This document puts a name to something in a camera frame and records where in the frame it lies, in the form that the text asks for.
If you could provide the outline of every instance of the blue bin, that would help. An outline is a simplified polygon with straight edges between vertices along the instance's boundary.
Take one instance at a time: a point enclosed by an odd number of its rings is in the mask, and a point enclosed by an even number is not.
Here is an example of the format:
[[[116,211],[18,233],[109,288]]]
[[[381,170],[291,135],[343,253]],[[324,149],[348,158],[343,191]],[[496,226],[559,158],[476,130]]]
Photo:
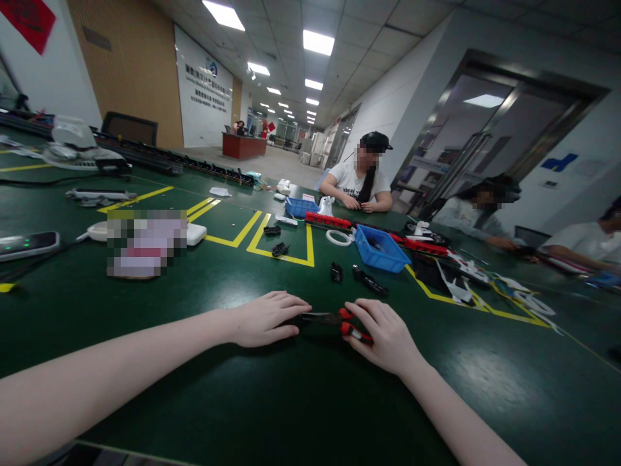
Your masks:
[[[288,214],[293,215],[294,217],[301,218],[305,218],[307,212],[313,212],[314,214],[319,212],[319,206],[313,201],[304,201],[303,199],[291,199],[290,197],[287,198],[285,209],[287,210]]]
[[[371,246],[368,238],[377,240],[382,249],[378,250]],[[406,264],[412,263],[388,233],[374,228],[358,225],[356,227],[356,246],[358,246],[362,261],[377,269],[399,273]]]

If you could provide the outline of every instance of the green workbench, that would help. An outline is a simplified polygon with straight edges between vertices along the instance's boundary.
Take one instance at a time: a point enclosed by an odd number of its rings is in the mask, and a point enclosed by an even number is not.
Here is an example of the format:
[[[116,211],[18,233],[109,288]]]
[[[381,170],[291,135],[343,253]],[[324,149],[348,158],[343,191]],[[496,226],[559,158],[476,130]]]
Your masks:
[[[8,128],[0,133],[42,143]],[[0,154],[0,177],[45,181],[76,175],[57,168],[13,170],[33,164],[41,161]],[[174,188],[161,191],[167,186]],[[134,169],[129,183],[94,178],[46,188],[0,186],[0,236],[56,230],[70,241],[105,220],[97,209],[65,199],[74,187],[159,192],[124,208],[190,209],[213,197],[214,186],[233,196],[194,210],[200,215],[193,222],[205,225],[209,238],[177,258],[166,276],[108,278],[106,245],[86,241],[20,279],[19,289],[0,294],[0,377],[274,289],[301,296],[316,311],[337,311],[346,300],[375,297],[353,281],[351,265],[358,264],[389,288],[385,301],[406,321],[425,358],[529,465],[619,463],[621,373],[601,348],[593,349],[595,329],[584,330],[579,318],[562,313],[563,322],[553,320],[571,335],[561,336],[491,291],[478,291],[489,310],[453,304],[407,270],[390,274],[364,266],[355,246],[330,244],[321,228],[285,225],[279,238],[266,238],[263,225],[274,225],[274,215],[284,212],[271,192],[191,170],[167,177],[143,168]],[[303,192],[310,191],[295,188],[292,196]],[[338,206],[334,214],[392,229],[407,220]],[[490,270],[541,281],[548,289],[537,291],[554,309],[612,320],[621,308],[618,296],[584,290],[586,285],[540,265],[515,265],[483,244],[448,233],[489,261]],[[291,260],[269,257],[280,241],[291,244]],[[332,261],[343,267],[343,284],[331,282]],[[0,271],[9,267],[14,265],[2,264]],[[200,465],[455,464],[400,381],[355,353],[338,330],[323,326],[265,348],[211,349],[80,441]]]

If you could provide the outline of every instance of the hand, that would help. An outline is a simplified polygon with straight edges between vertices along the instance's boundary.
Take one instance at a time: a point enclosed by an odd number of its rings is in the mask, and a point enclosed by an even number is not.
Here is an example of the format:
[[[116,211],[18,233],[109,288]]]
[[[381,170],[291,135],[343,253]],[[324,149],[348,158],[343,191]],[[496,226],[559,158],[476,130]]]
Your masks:
[[[253,348],[297,335],[300,330],[296,326],[278,326],[311,309],[306,301],[297,296],[286,291],[272,291],[246,304],[222,309],[220,312],[223,318],[230,319],[229,341]]]
[[[516,245],[513,241],[511,241],[508,238],[498,238],[496,236],[490,236],[487,239],[487,242],[491,244],[492,246],[496,246],[497,248],[500,248],[500,249],[506,249],[506,250],[519,249],[519,246]]]
[[[343,339],[373,364],[401,377],[424,362],[406,323],[390,306],[377,300],[358,299],[355,304],[346,302],[345,307],[369,331],[373,346],[350,336]]]
[[[362,210],[364,210],[367,214],[372,214],[375,203],[362,203],[360,204],[360,206],[362,207]]]
[[[341,199],[341,202],[350,210],[360,210],[360,203],[350,195],[347,195]]]

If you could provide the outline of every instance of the pliers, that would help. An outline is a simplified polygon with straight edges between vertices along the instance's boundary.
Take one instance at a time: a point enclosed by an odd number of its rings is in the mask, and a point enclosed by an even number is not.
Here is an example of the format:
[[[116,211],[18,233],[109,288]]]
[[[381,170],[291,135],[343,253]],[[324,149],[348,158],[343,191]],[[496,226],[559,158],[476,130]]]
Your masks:
[[[306,322],[316,322],[318,324],[339,326],[340,331],[343,335],[350,335],[354,337],[356,340],[360,340],[361,342],[366,343],[368,345],[373,344],[373,339],[369,335],[362,333],[360,330],[355,328],[352,324],[350,324],[349,322],[346,322],[346,320],[353,319],[354,315],[348,310],[346,310],[344,307],[339,310],[338,314],[304,313],[301,315],[301,317],[302,317],[302,320]]]

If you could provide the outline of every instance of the reception desk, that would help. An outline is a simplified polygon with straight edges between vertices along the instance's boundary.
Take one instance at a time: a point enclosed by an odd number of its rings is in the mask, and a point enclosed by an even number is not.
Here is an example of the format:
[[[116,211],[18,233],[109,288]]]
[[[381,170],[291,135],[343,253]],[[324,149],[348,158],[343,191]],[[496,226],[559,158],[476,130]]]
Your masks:
[[[222,154],[237,160],[265,155],[267,139],[222,133]]]

